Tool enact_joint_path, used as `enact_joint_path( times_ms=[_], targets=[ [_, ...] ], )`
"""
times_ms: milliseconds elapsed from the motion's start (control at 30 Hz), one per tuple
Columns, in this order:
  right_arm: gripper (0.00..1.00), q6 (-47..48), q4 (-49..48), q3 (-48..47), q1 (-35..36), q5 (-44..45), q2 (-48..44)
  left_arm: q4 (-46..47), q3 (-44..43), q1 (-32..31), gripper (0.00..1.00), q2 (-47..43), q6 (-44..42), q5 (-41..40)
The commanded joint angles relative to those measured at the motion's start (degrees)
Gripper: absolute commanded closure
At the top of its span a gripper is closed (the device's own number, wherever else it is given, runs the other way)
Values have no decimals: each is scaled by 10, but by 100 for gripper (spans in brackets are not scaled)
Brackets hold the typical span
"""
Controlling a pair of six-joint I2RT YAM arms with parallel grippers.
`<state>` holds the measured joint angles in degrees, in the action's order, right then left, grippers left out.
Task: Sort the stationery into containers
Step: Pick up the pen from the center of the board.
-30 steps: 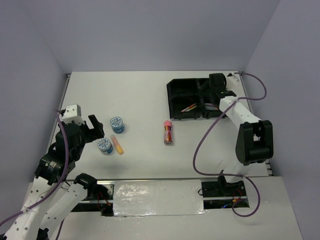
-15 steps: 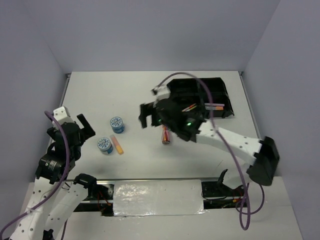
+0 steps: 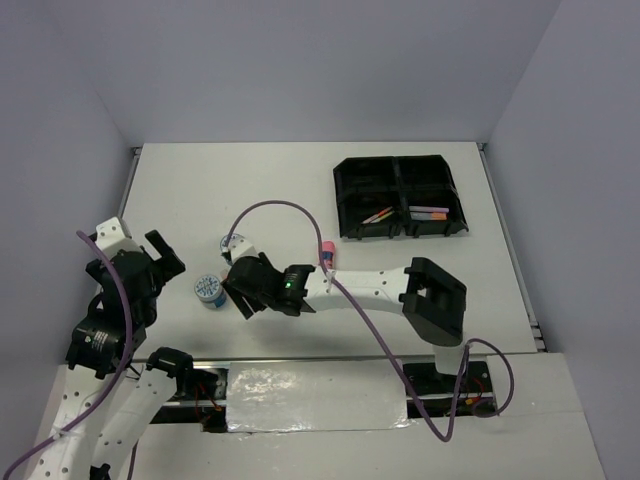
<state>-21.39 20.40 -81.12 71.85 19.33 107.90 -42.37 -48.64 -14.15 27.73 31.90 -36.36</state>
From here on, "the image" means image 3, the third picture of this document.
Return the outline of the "pink capped crayon tube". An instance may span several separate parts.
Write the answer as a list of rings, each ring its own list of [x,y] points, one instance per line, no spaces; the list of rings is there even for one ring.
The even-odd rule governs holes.
[[[328,270],[334,268],[336,246],[332,241],[323,241],[321,246],[321,264]]]

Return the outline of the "orange slim highlighter pen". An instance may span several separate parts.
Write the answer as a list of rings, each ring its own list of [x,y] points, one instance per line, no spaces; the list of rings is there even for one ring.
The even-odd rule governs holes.
[[[383,218],[386,218],[388,215],[393,213],[393,208],[392,207],[386,207],[382,210],[380,210],[379,212],[377,212],[376,214],[366,218],[365,220],[362,221],[363,225],[367,225],[367,224],[371,224],[371,223],[376,223],[381,221]]]

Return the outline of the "yellow slim highlighter pen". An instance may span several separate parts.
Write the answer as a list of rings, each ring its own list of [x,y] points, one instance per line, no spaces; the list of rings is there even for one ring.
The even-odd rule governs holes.
[[[388,217],[394,215],[394,213],[395,213],[394,210],[381,212],[379,215],[376,215],[374,217],[371,217],[371,218],[367,219],[365,222],[363,222],[363,224],[368,225],[368,224],[380,223],[381,221],[383,221],[383,220],[387,219]]]

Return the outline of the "purple highlighter marker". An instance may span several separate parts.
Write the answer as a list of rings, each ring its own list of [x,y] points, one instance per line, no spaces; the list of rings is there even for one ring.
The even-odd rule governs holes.
[[[433,207],[433,206],[418,206],[418,205],[410,205],[410,212],[418,212],[418,213],[449,213],[450,209],[447,207]]]

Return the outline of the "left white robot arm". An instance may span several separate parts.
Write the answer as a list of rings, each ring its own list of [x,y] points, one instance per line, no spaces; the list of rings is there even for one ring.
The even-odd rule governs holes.
[[[157,319],[162,289],[185,265],[156,230],[145,235],[159,255],[153,258],[120,217],[80,237],[96,255],[86,272],[99,290],[72,332],[59,407],[33,479],[118,478],[134,461],[138,441],[162,405],[189,396],[196,385],[192,356],[161,347],[128,397],[114,405],[134,354]]]

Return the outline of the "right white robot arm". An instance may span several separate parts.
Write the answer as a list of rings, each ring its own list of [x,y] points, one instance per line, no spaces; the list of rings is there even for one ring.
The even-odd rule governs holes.
[[[467,288],[429,259],[414,257],[407,267],[380,271],[312,265],[279,271],[259,254],[238,258],[222,286],[246,319],[266,309],[293,317],[347,308],[401,315],[433,347],[442,389],[457,391],[469,380],[463,361]]]

